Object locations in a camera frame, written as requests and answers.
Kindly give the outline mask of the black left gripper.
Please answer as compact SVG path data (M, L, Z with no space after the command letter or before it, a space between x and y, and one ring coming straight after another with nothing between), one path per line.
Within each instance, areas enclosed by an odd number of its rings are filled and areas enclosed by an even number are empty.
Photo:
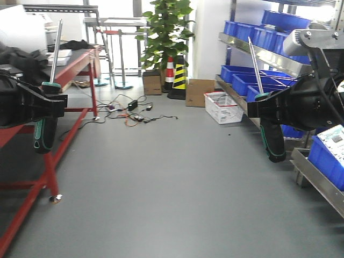
M42 85L19 83L19 79L1 70L1 127L14 127L25 121L64 116L68 96L44 93Z

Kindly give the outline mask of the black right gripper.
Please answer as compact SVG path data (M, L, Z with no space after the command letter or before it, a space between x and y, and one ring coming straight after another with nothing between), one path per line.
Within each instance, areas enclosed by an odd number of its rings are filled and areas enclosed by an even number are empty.
M325 99L317 86L317 79L305 76L283 90L264 92L247 103L250 118L282 119L303 131L343 124L343 92L337 87L343 82L343 75L324 80Z

